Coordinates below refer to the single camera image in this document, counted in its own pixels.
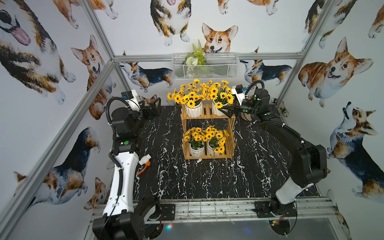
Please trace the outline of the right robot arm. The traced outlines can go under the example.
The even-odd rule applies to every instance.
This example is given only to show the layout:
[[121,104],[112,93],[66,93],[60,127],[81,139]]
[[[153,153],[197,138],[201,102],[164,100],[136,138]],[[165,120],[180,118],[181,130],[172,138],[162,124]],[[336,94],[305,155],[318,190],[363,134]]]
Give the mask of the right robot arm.
[[230,104],[220,107],[220,112],[227,117],[239,114],[249,116],[292,156],[288,179],[268,201],[255,202],[254,212],[258,217],[285,217],[296,213],[296,198],[328,175],[326,149],[305,140],[271,110],[270,95],[262,81],[256,81],[247,88],[234,86],[227,97]]

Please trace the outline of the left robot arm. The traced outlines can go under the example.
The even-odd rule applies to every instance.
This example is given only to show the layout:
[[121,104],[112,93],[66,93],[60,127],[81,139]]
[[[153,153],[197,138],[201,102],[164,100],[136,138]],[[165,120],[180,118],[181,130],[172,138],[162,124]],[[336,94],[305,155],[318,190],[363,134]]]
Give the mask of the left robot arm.
[[147,120],[161,113],[161,99],[136,103],[132,97],[111,98],[106,117],[113,130],[113,146],[109,158],[115,164],[110,195],[101,218],[93,221],[92,230],[99,240],[142,240],[150,238],[145,224],[163,216],[160,200],[145,197],[134,206],[133,187],[138,164],[150,165],[150,155],[139,157],[139,133]]

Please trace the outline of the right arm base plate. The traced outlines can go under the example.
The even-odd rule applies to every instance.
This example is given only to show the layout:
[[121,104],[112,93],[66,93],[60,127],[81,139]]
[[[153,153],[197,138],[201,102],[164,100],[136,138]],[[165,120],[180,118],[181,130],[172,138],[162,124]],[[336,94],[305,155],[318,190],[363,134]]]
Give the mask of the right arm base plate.
[[282,205],[279,201],[263,201],[255,202],[254,209],[258,218],[280,218],[280,217],[296,217],[297,210],[294,203]]

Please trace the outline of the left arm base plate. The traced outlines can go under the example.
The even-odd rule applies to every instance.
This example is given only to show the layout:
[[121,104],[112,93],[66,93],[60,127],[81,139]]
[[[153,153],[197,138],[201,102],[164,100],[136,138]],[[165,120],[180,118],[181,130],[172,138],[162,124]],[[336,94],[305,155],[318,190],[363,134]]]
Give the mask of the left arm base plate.
[[175,219],[175,204],[160,204],[155,206],[155,212],[149,217],[149,221],[173,221]]

